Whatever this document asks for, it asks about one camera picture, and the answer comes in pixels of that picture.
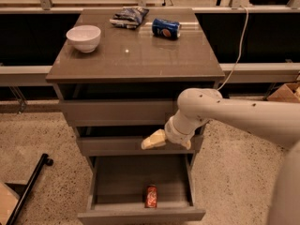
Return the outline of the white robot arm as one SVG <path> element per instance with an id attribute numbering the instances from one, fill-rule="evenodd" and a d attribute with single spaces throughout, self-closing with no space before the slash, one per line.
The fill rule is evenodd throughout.
<path id="1" fill-rule="evenodd" d="M 289 150 L 275 184 L 267 225 L 300 225 L 300 105 L 224 98 L 215 89 L 189 88 L 163 129 L 142 141 L 142 149 L 167 142 L 191 146 L 195 130 L 214 119 Z"/>

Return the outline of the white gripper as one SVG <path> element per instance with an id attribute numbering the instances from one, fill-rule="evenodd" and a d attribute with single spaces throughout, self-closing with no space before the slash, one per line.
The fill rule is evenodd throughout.
<path id="1" fill-rule="evenodd" d="M 207 118 L 187 117 L 182 112 L 177 112 L 164 126 L 151 136 L 142 141 L 142 149 L 151 149 L 164 146 L 166 141 L 181 144 L 187 150 L 191 148 L 191 138 L 195 135 L 197 128 L 204 126 L 208 122 Z"/>

